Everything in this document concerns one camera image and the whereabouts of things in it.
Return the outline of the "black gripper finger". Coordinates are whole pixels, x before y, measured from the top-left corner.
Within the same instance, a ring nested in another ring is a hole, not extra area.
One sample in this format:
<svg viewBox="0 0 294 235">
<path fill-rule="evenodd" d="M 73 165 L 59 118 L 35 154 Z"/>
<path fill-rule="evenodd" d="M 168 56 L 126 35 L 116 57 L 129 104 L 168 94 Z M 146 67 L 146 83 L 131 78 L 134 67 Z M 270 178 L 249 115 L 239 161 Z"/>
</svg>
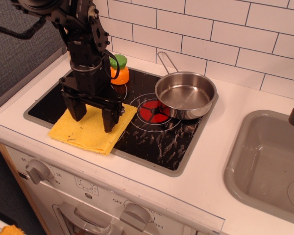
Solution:
<svg viewBox="0 0 294 235">
<path fill-rule="evenodd" d="M 106 133 L 111 132 L 114 126 L 118 124 L 121 114 L 122 110 L 120 108 L 105 107 L 102 110 L 103 125 Z"/>
<path fill-rule="evenodd" d="M 75 121 L 80 121 L 86 114 L 86 105 L 80 97 L 73 96 L 67 92 L 62 92 L 64 103 Z"/>
</svg>

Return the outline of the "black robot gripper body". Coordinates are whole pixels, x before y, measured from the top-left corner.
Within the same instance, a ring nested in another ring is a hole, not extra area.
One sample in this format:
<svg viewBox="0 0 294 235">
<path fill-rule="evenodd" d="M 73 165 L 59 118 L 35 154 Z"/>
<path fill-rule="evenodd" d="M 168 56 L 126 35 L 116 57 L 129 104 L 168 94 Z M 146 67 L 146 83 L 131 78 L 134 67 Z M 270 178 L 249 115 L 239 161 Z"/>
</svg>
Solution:
<svg viewBox="0 0 294 235">
<path fill-rule="evenodd" d="M 111 86 L 110 63 L 101 62 L 98 66 L 81 66 L 70 63 L 72 74 L 59 79 L 62 92 L 80 97 L 85 105 L 100 109 L 111 107 L 120 108 L 122 114 L 125 108 L 120 95 Z"/>
</svg>

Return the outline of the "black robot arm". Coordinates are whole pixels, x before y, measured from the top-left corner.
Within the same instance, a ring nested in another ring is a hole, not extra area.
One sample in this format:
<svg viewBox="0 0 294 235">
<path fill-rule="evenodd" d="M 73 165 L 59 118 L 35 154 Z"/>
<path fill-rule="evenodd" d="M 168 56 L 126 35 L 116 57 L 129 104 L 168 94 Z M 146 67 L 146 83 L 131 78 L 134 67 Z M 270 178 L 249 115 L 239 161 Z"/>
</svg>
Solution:
<svg viewBox="0 0 294 235">
<path fill-rule="evenodd" d="M 70 55 L 72 76 L 59 79 L 64 102 L 74 120 L 86 114 L 86 105 L 101 109 L 105 132 L 111 132 L 124 113 L 120 95 L 112 88 L 108 33 L 91 0 L 14 0 L 25 14 L 52 22 Z"/>
</svg>

